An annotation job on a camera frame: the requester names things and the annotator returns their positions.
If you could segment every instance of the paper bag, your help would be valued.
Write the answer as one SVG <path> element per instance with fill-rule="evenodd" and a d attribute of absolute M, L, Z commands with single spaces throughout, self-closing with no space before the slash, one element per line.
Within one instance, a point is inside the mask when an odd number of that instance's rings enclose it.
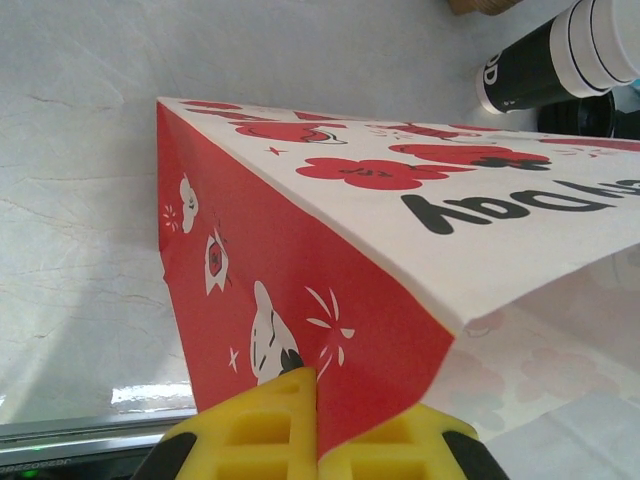
<path fill-rule="evenodd" d="M 319 455 L 400 413 L 491 329 L 474 320 L 640 241 L 638 152 L 160 99 L 160 251 L 198 408 L 306 365 Z"/>

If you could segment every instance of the pink floral pattern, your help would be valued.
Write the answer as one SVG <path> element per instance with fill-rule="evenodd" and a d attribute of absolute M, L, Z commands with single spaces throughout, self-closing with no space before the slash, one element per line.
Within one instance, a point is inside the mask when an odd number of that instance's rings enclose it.
<path fill-rule="evenodd" d="M 451 350 L 428 394 L 436 408 L 488 430 L 504 429 L 498 411 L 504 406 L 505 382 L 473 355 Z"/>
<path fill-rule="evenodd" d="M 597 364 L 584 355 L 540 348 L 531 356 L 521 365 L 527 380 L 520 383 L 516 391 L 522 403 L 539 400 L 545 394 L 575 400 L 594 390 L 619 392 L 618 385 L 598 372 Z"/>

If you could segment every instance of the table surface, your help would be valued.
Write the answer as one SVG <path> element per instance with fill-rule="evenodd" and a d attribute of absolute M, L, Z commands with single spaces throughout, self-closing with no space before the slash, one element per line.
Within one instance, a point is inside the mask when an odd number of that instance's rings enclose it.
<path fill-rule="evenodd" d="M 157 251 L 156 96 L 533 129 L 480 64 L 570 4 L 60 0 L 0 6 L 0 423 L 193 405 Z"/>

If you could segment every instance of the stacked cups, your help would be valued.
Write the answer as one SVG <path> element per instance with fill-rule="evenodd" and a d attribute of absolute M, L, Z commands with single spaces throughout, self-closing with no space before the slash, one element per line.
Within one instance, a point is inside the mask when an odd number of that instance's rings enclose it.
<path fill-rule="evenodd" d="M 491 113 L 604 95 L 640 78 L 640 0 L 580 0 L 491 58 L 476 88 Z"/>

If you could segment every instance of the cartoon character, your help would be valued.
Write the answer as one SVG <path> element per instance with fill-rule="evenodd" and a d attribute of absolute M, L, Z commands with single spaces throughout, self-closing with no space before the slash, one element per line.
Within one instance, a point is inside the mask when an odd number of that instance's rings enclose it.
<path fill-rule="evenodd" d="M 217 110 L 203 110 L 199 108 L 187 108 L 187 110 L 194 113 L 203 113 L 205 115 L 216 115 L 218 117 L 228 118 L 230 120 L 248 120 L 248 121 L 258 121 L 258 122 L 273 121 L 269 118 L 254 117 L 253 115 L 245 115 L 244 113 L 238 113 L 238 112 L 219 112 Z"/>
<path fill-rule="evenodd" d="M 392 125 L 390 127 L 381 127 L 378 125 L 370 125 L 375 128 L 383 128 L 385 130 L 398 130 L 400 132 L 411 133 L 413 135 L 423 135 L 425 137 L 439 138 L 440 140 L 452 140 L 458 137 L 480 137 L 477 133 L 468 132 L 446 132 L 444 130 L 438 130 L 431 127 L 420 127 L 413 123 Z"/>
<path fill-rule="evenodd" d="M 221 291 L 224 291 L 228 270 L 229 255 L 227 255 L 220 234 L 217 230 L 214 230 L 214 236 L 209 235 L 207 249 L 204 254 L 204 283 L 207 295 L 211 293 L 211 290 L 216 285 Z"/>
<path fill-rule="evenodd" d="M 189 233 L 198 214 L 198 198 L 189 185 L 186 175 L 180 181 L 180 198 L 182 199 L 182 231 Z"/>
<path fill-rule="evenodd" d="M 250 137 L 282 140 L 283 142 L 322 143 L 323 145 L 344 145 L 347 142 L 320 127 L 347 128 L 333 123 L 281 123 L 281 122 L 232 122 L 236 132 Z"/>
<path fill-rule="evenodd" d="M 273 309 L 271 298 L 262 282 L 253 286 L 256 316 L 251 328 L 251 370 L 258 385 L 303 367 L 295 338 Z"/>
<path fill-rule="evenodd" d="M 315 113 L 307 112 L 293 112 L 300 120 L 340 120 L 339 118 L 325 117 L 324 115 L 317 115 Z"/>
<path fill-rule="evenodd" d="M 489 145 L 392 145 L 390 150 L 414 155 L 422 160 L 453 163 L 455 165 L 473 165 L 478 167 L 504 168 L 541 171 L 549 170 L 548 157 L 532 153 L 516 152 L 505 147 Z"/>

